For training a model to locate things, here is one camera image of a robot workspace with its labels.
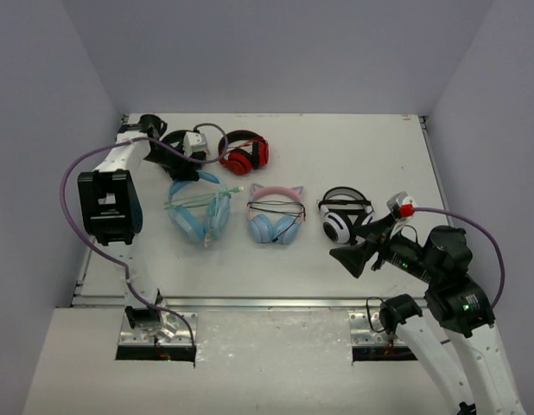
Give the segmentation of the aluminium table edge rail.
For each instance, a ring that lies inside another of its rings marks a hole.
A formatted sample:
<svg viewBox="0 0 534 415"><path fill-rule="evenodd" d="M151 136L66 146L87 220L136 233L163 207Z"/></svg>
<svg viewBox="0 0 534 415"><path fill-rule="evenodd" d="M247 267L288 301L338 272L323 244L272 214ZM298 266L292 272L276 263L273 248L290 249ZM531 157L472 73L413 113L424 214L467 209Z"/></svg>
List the aluminium table edge rail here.
<svg viewBox="0 0 534 415"><path fill-rule="evenodd" d="M165 303L172 308L206 309L357 309L368 301L366 297L165 297ZM73 297L73 307L118 307L124 305L121 296L82 296Z"/></svg>

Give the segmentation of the white black headphones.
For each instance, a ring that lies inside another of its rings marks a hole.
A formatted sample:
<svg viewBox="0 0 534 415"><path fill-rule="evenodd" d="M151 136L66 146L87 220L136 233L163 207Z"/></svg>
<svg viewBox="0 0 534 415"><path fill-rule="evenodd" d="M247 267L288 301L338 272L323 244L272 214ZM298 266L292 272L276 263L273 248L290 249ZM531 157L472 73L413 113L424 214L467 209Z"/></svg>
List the white black headphones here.
<svg viewBox="0 0 534 415"><path fill-rule="evenodd" d="M330 188L318 201L325 235L338 244L357 245L363 239L355 227L369 224L374 217L374 208L360 191L347 186Z"/></svg>

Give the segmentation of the metal base plate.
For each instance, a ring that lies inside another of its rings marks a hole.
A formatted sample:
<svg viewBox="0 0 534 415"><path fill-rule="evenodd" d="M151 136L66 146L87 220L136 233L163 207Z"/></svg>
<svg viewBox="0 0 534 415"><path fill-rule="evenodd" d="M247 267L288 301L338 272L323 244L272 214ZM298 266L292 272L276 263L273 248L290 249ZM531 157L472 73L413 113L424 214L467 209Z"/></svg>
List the metal base plate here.
<svg viewBox="0 0 534 415"><path fill-rule="evenodd" d="M379 321L377 311L367 314L366 310L348 312L351 344L353 347L381 347L391 339Z"/></svg>
<svg viewBox="0 0 534 415"><path fill-rule="evenodd" d="M126 347L190 347L189 328L178 317L161 313L160 322L135 323L131 327L127 316L123 317L118 346Z"/></svg>

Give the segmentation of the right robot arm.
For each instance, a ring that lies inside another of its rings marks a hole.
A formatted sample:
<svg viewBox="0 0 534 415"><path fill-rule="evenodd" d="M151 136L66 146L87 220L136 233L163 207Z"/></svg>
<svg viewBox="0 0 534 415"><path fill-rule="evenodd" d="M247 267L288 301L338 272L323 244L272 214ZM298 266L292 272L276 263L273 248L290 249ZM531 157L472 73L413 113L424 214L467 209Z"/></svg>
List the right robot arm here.
<svg viewBox="0 0 534 415"><path fill-rule="evenodd" d="M427 285L424 301L453 346L451 356L437 339L421 308L408 294L381 302L384 332L403 342L434 382L447 414L525 412L501 341L493 305L469 276L473 258L462 228L437 226L424 244L404 237L399 222L409 214L388 214L360 227L363 242L330 250L355 278L375 257L377 270L391 264Z"/></svg>

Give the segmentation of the red black headphones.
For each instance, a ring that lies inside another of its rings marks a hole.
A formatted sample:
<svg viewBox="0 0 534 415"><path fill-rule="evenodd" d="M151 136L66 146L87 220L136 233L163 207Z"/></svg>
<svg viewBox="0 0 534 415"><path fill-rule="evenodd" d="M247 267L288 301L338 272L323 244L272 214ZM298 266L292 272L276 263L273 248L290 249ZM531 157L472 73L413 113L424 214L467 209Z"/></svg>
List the red black headphones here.
<svg viewBox="0 0 534 415"><path fill-rule="evenodd" d="M219 163L237 176L243 176L253 170L265 167L269 161L270 146L267 140L249 130L230 131L225 139L221 138L218 143Z"/></svg>

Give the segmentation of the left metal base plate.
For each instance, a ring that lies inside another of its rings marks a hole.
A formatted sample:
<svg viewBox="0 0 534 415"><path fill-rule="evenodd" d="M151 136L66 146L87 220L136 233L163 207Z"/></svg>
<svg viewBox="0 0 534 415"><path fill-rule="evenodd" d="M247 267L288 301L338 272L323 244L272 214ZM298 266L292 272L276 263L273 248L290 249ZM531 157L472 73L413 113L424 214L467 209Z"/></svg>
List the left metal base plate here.
<svg viewBox="0 0 534 415"><path fill-rule="evenodd" d="M178 317L161 313L160 322L135 323L131 327L127 316L123 317L118 346L126 347L190 347L189 328Z"/></svg>

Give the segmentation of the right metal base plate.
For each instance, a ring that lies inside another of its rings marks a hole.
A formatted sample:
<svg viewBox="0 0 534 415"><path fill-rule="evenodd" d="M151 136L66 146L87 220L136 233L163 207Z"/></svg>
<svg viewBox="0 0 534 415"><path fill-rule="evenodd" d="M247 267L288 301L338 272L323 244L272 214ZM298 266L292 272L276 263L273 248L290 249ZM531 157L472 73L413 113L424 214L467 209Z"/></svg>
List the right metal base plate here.
<svg viewBox="0 0 534 415"><path fill-rule="evenodd" d="M366 310L348 312L351 344L353 347L381 347L391 339L379 321L377 311L367 314Z"/></svg>

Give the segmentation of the light blue headphones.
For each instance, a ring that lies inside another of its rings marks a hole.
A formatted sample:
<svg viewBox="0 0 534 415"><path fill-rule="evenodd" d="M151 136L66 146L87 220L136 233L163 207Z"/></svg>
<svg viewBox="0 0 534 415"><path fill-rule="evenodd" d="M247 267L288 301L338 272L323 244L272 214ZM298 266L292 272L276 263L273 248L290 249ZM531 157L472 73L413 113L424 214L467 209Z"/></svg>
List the light blue headphones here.
<svg viewBox="0 0 534 415"><path fill-rule="evenodd" d="M216 185L209 194L175 196L190 181L173 181L164 205L169 219L193 243L204 247L219 240L231 213L232 190L215 174L199 171L199 180Z"/></svg>

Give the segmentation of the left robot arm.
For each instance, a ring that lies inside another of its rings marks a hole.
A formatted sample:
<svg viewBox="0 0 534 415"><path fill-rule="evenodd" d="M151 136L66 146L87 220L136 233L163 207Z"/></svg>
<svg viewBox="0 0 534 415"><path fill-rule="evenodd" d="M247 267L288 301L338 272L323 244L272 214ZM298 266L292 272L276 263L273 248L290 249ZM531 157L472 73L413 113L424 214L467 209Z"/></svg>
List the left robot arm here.
<svg viewBox="0 0 534 415"><path fill-rule="evenodd" d="M77 178L84 228L121 271L125 320L131 329L147 335L161 332L173 320L167 317L139 247L143 209L133 174L144 161L165 164L175 158L173 151L159 144L166 130L167 123L153 114L142 115L135 124L122 124L104 160Z"/></svg>

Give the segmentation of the pink blue cat-ear headphones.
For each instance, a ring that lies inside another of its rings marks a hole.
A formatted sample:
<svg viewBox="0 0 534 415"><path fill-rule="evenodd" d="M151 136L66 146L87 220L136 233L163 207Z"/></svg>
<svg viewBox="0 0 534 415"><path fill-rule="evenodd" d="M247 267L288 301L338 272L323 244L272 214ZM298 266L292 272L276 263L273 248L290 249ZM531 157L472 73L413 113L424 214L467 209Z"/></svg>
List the pink blue cat-ear headphones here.
<svg viewBox="0 0 534 415"><path fill-rule="evenodd" d="M256 243L289 245L306 217L302 202L304 187L251 185L246 215L251 238Z"/></svg>

